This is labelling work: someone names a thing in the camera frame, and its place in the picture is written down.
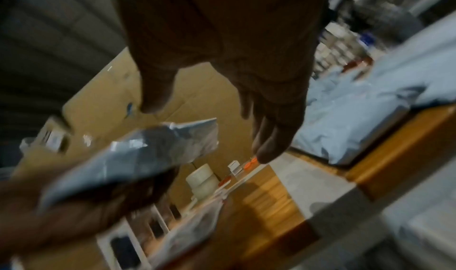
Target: cardboard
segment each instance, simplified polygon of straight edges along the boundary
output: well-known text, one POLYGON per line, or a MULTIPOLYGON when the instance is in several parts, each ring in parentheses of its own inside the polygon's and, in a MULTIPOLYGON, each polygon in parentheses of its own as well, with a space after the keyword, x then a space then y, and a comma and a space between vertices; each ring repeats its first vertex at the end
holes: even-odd
MULTIPOLYGON (((169 189, 171 201, 182 209, 192 197, 185 178, 196 168, 208 163, 222 179, 229 175, 229 163, 233 160, 244 163, 252 156, 251 122, 239 115, 236 89, 210 63, 181 69, 171 100, 158 113, 139 112, 141 101, 140 74, 126 48, 63 106, 62 119, 51 117, 43 126, 40 135, 53 129, 64 131, 68 139, 66 147, 55 153, 33 143, 15 175, 32 175, 44 168, 87 159, 134 129, 164 121, 179 123, 216 117, 218 150, 182 166, 169 189)), ((34 270, 106 269, 95 239, 39 252, 22 260, 25 269, 34 270), (94 263, 88 265, 87 257, 94 263), (72 261, 71 267, 66 264, 68 261, 72 261)))

